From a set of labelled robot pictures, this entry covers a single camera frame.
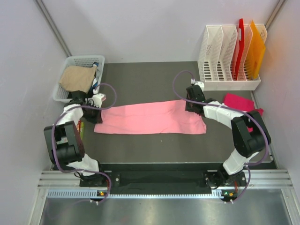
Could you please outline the light pink t shirt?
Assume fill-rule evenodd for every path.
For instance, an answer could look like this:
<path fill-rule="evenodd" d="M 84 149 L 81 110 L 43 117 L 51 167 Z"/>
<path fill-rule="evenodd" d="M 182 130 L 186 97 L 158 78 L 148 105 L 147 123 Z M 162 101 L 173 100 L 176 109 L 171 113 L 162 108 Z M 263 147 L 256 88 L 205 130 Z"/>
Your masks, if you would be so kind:
<path fill-rule="evenodd" d="M 185 110 L 184 100 L 172 100 L 112 107 L 101 112 L 102 123 L 96 124 L 98 134 L 202 135 L 207 131 L 201 116 Z"/>

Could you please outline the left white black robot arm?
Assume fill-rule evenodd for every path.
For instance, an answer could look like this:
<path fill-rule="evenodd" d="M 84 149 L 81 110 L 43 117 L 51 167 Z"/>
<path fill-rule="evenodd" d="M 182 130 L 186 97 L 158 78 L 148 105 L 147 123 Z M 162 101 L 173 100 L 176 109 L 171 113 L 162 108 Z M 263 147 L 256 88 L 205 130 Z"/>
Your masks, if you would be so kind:
<path fill-rule="evenodd" d="M 49 158 L 64 171 L 81 170 L 83 176 L 90 176 L 92 183 L 101 186 L 106 182 L 106 174 L 100 171 L 100 163 L 85 153 L 78 126 L 82 118 L 92 124 L 102 121 L 100 107 L 106 96 L 94 93 L 88 97 L 82 91 L 71 95 L 57 124 L 44 128 Z"/>

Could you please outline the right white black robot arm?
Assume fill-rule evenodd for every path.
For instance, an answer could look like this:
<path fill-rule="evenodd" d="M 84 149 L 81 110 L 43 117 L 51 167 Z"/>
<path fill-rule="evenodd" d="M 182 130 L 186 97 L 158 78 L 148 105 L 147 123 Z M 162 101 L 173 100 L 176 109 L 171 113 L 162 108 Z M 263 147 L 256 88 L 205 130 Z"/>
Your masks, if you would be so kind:
<path fill-rule="evenodd" d="M 231 109 L 218 101 L 206 99 L 202 88 L 192 84 L 187 91 L 186 111 L 215 120 L 232 131 L 234 150 L 218 169 L 219 181 L 231 185 L 245 164 L 271 144 L 270 134 L 256 110 Z"/>

